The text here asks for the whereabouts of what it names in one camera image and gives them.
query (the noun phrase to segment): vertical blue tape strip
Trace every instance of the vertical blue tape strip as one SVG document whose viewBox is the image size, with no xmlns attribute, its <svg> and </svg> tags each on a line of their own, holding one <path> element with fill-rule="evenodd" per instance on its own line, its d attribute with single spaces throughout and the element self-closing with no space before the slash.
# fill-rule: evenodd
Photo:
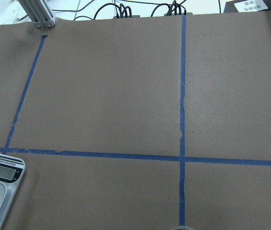
<svg viewBox="0 0 271 230">
<path fill-rule="evenodd" d="M 13 132 L 14 132 L 14 128 L 15 128 L 15 124 L 17 122 L 17 119 L 18 119 L 18 116 L 19 116 L 19 113 L 21 111 L 21 108 L 22 108 L 22 105 L 23 105 L 23 102 L 24 102 L 24 99 L 25 99 L 25 96 L 26 96 L 26 93 L 27 93 L 27 90 L 28 90 L 28 87 L 29 87 L 29 83 L 30 83 L 30 80 L 32 78 L 32 75 L 34 73 L 34 68 L 36 66 L 36 63 L 39 59 L 39 55 L 41 53 L 41 50 L 42 50 L 42 47 L 43 47 L 43 43 L 44 43 L 44 40 L 45 38 L 47 37 L 47 35 L 44 35 L 42 36 L 41 38 L 41 42 L 40 42 L 40 46 L 36 52 L 36 55 L 35 55 L 35 58 L 34 58 L 34 61 L 32 63 L 32 66 L 31 66 L 31 69 L 30 69 L 30 72 L 29 72 L 29 75 L 28 75 L 28 78 L 27 78 L 27 82 L 25 84 L 25 87 L 24 87 L 24 90 L 23 90 L 23 93 L 22 93 L 22 96 L 21 96 L 21 99 L 20 99 L 20 102 L 17 106 L 17 109 L 16 109 L 16 112 L 15 112 L 15 115 L 14 115 L 14 119 L 13 119 L 13 122 L 12 122 L 12 126 L 10 128 L 10 131 L 9 131 L 9 134 L 8 134 L 8 137 L 7 137 L 7 141 L 6 141 L 6 144 L 5 144 L 5 147 L 3 149 L 3 154 L 6 154 L 7 153 L 7 149 L 10 145 L 10 142 L 11 142 L 11 138 L 12 138 L 12 135 L 13 135 Z"/>
<path fill-rule="evenodd" d="M 181 26 L 181 81 L 180 81 L 180 183 L 179 183 L 179 225 L 185 225 L 185 126 L 184 126 L 184 97 L 185 97 L 185 31 L 186 16 L 182 16 Z"/>
</svg>

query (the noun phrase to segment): white label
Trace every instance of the white label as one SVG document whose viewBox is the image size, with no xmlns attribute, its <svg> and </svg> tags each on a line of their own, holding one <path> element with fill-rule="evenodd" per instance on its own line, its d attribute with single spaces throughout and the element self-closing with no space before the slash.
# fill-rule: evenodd
<svg viewBox="0 0 271 230">
<path fill-rule="evenodd" d="M 263 0 L 248 0 L 235 3 L 235 7 L 239 12 L 255 12 L 266 10 L 268 7 Z"/>
</svg>

